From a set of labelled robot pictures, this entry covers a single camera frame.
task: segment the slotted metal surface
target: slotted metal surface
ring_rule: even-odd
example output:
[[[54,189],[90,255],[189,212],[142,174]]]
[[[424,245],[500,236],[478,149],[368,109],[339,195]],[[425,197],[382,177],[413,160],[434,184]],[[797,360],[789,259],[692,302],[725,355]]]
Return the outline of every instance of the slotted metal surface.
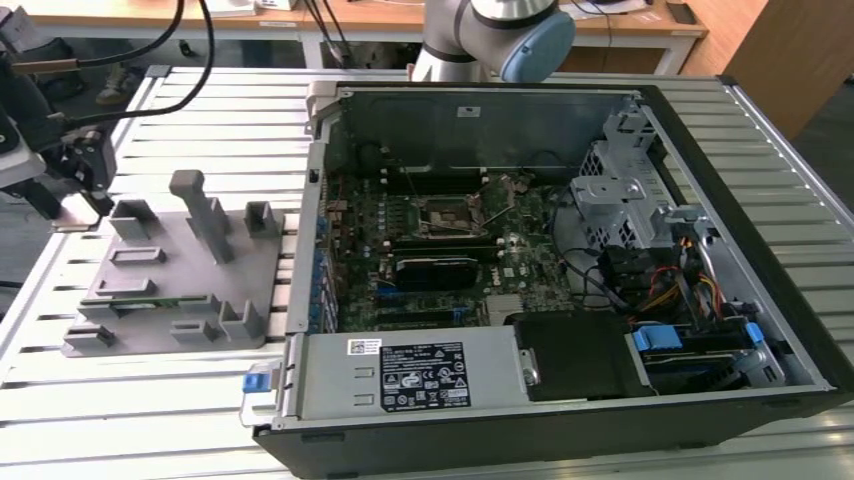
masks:
[[[198,69],[149,79],[137,108],[174,104]],[[309,138],[306,85],[313,80],[404,80],[398,72],[219,69],[187,109],[126,122],[119,198],[145,196],[157,209],[179,209],[169,194],[173,171],[198,168],[226,208],[270,200],[289,210],[279,285],[259,350],[66,359],[62,337],[105,255],[107,235],[54,236],[21,299],[0,324],[0,478],[293,478],[241,426],[242,374],[277,358],[297,245]],[[716,80],[566,75],[550,81],[656,83],[674,104],[713,164],[758,225],[849,358],[854,357],[854,244],[851,224],[829,206],[809,169],[774,139],[749,106]],[[668,165],[676,168],[672,160]],[[681,174],[677,183],[688,185]],[[750,432],[718,447],[645,452],[568,462],[512,465],[412,478],[609,479],[854,478],[854,411],[839,408]]]

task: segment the screw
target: screw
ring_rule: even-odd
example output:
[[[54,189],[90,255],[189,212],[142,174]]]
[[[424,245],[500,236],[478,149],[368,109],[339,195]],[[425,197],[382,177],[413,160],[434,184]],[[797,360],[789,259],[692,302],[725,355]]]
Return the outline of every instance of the screw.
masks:
[[[525,378],[526,385],[537,385],[537,376],[530,368],[522,369],[522,378]]]

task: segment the blue connector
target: blue connector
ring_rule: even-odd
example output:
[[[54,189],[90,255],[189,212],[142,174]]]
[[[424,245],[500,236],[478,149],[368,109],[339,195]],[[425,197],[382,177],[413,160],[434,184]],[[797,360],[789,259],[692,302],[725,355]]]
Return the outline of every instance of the blue connector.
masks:
[[[469,307],[457,307],[454,310],[454,324],[460,325],[464,321],[464,314],[469,311]]]
[[[762,333],[760,324],[757,324],[756,322],[748,322],[748,325],[745,325],[745,330],[748,330],[748,335],[750,335],[750,340],[753,340],[754,345],[758,345],[765,341],[765,334]]]
[[[682,348],[680,333],[672,325],[645,325],[632,336],[640,352]]]
[[[243,393],[263,393],[273,390],[273,379],[269,373],[247,373],[243,376]]]

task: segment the power supply label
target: power supply label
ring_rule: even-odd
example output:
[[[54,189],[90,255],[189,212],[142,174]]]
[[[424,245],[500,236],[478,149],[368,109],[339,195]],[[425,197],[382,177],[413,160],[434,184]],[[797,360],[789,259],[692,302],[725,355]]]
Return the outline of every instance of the power supply label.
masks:
[[[472,406],[462,342],[382,347],[380,371],[388,412]]]

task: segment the motherboard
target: motherboard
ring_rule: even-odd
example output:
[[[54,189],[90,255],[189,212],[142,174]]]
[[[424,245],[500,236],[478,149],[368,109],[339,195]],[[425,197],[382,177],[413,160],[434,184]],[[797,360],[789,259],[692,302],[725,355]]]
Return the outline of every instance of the motherboard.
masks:
[[[327,187],[337,331],[501,325],[578,304],[550,234],[562,185],[525,171],[426,181],[384,169]]]

